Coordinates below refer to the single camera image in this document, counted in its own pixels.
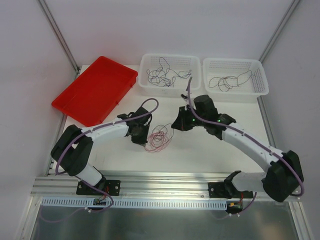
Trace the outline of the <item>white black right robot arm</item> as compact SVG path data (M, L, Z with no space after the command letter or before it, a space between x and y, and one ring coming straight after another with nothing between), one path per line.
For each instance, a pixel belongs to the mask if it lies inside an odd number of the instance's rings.
M203 127L206 132L224 141L251 158L262 172L234 171L223 182L213 183L209 191L220 198L236 198L243 192L265 192L276 202L283 202L304 182L299 156L263 143L246 132L228 114L219 113L208 95L197 96L193 105L179 107L172 129L186 132Z

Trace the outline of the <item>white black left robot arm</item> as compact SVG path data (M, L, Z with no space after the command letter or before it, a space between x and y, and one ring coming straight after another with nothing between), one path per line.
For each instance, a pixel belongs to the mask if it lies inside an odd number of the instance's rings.
M144 147L151 120L152 114L141 106L108 123L83 128L72 124L65 129L50 155L58 167L62 167L63 173L86 182L87 188L99 195L105 189L105 182L103 175L89 163L94 144L130 136L134 144Z

